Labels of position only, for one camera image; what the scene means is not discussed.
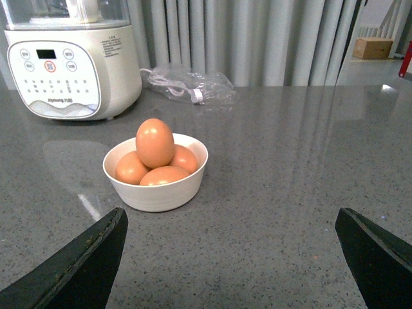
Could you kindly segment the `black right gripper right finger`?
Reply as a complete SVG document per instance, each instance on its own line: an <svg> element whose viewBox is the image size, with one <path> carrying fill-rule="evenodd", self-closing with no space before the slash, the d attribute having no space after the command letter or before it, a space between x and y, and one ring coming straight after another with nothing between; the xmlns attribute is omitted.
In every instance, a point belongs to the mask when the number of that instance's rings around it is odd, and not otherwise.
<svg viewBox="0 0 412 309"><path fill-rule="evenodd" d="M411 308L411 245L350 208L335 230L368 308Z"/></svg>

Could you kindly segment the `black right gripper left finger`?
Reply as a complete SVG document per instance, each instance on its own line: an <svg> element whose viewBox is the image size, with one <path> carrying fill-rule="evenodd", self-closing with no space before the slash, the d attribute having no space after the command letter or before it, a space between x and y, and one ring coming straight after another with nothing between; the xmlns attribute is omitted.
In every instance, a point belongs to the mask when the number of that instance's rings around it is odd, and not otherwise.
<svg viewBox="0 0 412 309"><path fill-rule="evenodd" d="M116 208L10 286L1 308L105 308L128 228Z"/></svg>

